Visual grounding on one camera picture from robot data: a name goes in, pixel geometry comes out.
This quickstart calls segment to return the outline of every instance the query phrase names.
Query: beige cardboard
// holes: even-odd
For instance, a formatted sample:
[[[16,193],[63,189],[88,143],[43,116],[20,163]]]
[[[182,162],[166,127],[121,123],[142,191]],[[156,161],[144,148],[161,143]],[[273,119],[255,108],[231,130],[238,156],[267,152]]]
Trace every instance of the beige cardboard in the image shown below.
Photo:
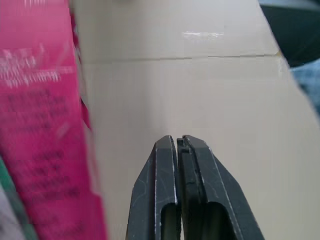
[[[256,0],[76,0],[84,62],[274,55]]]
[[[238,180],[267,240],[318,239],[320,126],[279,57],[86,64],[111,239],[164,135],[205,140]]]

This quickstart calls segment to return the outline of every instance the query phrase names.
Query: pink box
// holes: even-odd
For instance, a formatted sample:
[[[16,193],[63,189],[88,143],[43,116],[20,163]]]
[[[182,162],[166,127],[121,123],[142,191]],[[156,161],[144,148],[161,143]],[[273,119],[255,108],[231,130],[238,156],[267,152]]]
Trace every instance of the pink box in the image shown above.
[[[0,0],[0,153],[40,240],[107,239],[84,110],[68,1]]]

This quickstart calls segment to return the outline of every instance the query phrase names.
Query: green object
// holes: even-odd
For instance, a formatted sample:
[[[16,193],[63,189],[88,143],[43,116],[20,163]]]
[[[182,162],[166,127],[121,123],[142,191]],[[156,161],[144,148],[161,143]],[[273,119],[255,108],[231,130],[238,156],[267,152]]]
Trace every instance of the green object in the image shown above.
[[[26,240],[38,240],[38,236],[34,226],[30,223],[29,217],[26,213],[25,207],[17,193],[15,184],[9,175],[9,172],[0,157],[0,185],[10,202],[11,208],[15,214],[18,223],[21,226],[24,237]]]

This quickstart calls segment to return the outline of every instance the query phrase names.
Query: pink packaging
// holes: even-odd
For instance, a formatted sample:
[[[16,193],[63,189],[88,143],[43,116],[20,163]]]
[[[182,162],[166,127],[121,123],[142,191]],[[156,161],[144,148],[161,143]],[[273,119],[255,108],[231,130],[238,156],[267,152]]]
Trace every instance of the pink packaging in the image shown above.
[[[107,239],[88,127],[68,1],[0,0],[0,154],[40,240]]]

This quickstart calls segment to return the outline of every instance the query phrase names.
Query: blue fabric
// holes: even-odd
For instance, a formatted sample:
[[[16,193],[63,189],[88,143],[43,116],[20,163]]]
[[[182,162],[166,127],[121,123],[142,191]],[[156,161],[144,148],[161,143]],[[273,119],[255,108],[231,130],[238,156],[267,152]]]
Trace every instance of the blue fabric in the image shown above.
[[[320,59],[293,67],[291,71],[320,117]]]

